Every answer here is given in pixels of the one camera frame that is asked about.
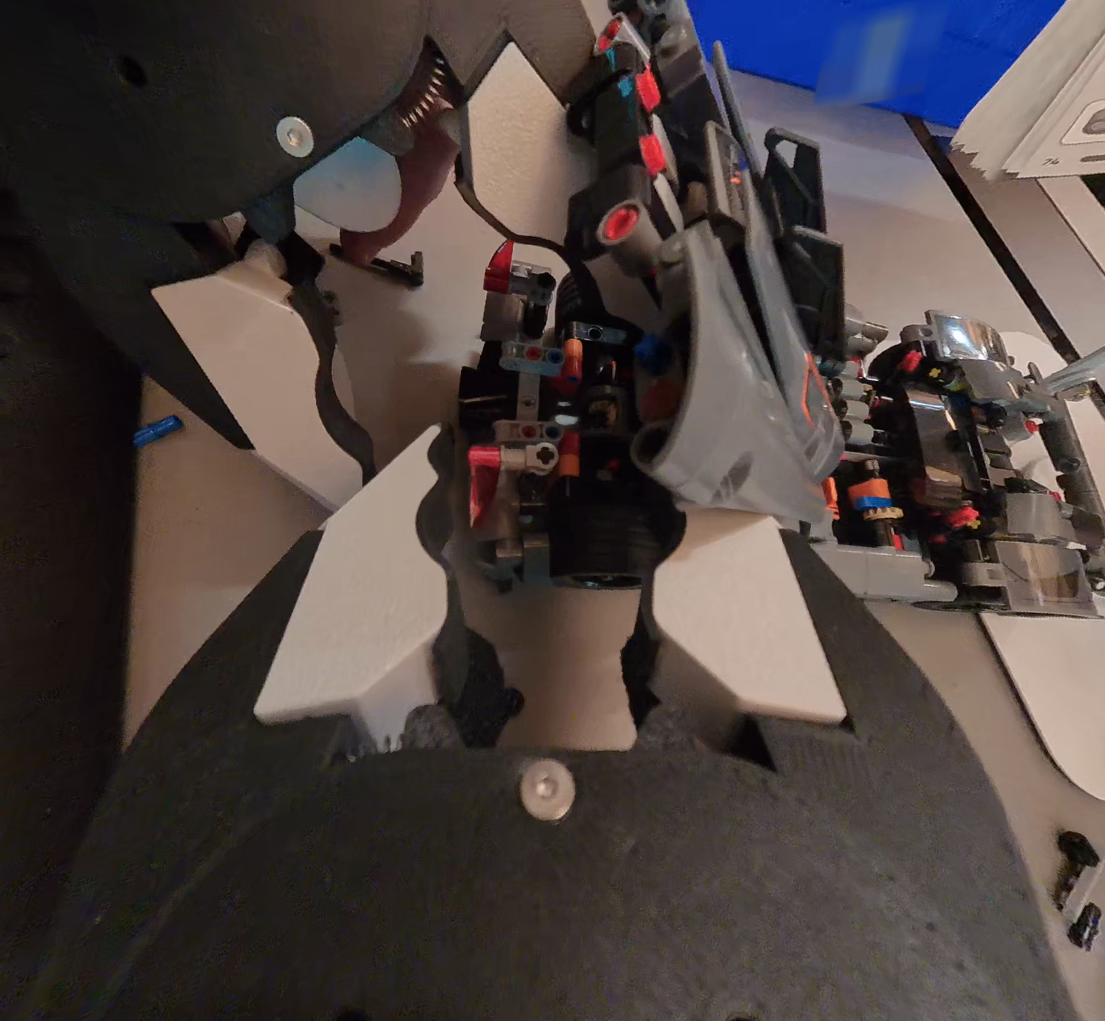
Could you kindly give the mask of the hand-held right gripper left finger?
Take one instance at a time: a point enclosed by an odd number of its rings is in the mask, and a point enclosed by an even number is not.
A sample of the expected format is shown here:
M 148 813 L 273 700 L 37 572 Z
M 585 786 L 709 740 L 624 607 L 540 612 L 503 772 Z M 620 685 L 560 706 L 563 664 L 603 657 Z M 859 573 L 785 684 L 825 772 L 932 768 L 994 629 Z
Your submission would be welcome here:
M 434 425 L 324 525 L 254 715 L 269 725 L 348 717 L 399 748 L 438 708 L 469 747 L 497 744 L 523 697 L 467 625 L 449 560 L 452 431 Z

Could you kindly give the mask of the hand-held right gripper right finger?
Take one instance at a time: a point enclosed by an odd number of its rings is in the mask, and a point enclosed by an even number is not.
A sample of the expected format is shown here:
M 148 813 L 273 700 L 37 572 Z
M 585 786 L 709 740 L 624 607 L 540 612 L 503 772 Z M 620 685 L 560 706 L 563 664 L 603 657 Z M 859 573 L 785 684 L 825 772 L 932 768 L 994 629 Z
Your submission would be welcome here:
M 716 752 L 753 717 L 838 726 L 848 708 L 777 522 L 692 509 L 683 536 L 642 586 L 622 650 L 640 735 L 660 711 Z

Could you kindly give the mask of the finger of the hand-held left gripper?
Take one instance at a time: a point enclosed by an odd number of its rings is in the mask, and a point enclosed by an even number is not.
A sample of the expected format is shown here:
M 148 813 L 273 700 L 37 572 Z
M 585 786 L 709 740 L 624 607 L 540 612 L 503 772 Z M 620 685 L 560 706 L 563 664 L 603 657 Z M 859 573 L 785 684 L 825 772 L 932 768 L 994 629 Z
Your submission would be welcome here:
M 319 358 L 278 275 L 277 248 L 254 241 L 220 272 L 151 291 L 244 431 L 256 456 L 329 510 L 364 486 L 325 429 L 315 397 Z
M 460 112 L 455 185 L 499 236 L 562 253 L 577 192 L 567 116 L 519 48 L 507 44 Z

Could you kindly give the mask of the lego instruction booklet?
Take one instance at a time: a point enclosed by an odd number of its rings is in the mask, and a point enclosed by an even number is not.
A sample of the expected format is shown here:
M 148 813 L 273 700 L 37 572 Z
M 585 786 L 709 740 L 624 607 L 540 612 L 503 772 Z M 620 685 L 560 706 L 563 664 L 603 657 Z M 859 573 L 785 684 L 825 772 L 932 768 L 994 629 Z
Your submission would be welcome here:
M 1104 171 L 1104 0 L 1066 0 L 974 105 L 953 148 L 989 181 Z

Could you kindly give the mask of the person's left hand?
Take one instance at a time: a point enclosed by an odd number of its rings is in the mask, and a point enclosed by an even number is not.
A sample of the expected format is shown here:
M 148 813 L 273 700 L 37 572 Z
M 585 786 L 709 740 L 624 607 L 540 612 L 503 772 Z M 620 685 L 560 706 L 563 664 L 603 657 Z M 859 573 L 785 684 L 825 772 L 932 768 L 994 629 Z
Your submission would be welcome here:
M 401 185 L 397 213 L 386 227 L 373 231 L 341 230 L 341 257 L 356 269 L 369 269 L 375 257 L 406 236 L 442 192 L 459 150 L 442 119 L 421 125 L 413 135 L 412 148 L 394 158 Z

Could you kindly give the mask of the grey lego car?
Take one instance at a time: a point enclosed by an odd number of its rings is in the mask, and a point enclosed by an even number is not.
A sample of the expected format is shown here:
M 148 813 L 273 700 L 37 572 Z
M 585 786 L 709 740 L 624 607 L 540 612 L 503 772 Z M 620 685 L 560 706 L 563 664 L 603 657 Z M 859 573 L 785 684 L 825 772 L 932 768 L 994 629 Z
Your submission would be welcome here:
M 937 310 L 881 351 L 818 145 L 774 128 L 757 157 L 684 0 L 608 6 L 567 98 L 527 102 L 544 190 L 494 211 L 487 103 L 462 122 L 459 189 L 504 238 L 459 383 L 484 577 L 638 589 L 677 510 L 734 510 L 794 526 L 864 599 L 1098 614 L 1103 502 L 1057 378 Z

